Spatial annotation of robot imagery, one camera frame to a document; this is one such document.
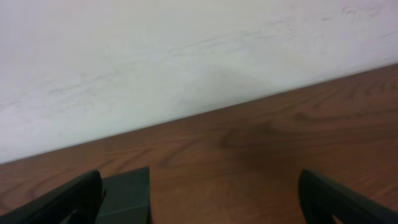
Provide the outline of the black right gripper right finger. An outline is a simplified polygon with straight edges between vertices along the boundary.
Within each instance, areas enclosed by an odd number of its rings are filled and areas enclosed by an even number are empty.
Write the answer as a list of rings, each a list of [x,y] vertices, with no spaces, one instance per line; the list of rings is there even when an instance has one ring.
[[[298,197],[307,223],[397,223],[397,212],[308,169],[300,173]]]

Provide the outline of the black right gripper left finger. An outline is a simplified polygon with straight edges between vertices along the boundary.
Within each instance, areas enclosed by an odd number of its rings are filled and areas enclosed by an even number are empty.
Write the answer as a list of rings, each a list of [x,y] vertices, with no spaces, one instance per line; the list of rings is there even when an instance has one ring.
[[[91,170],[1,216],[1,223],[94,223],[103,202],[103,182]]]

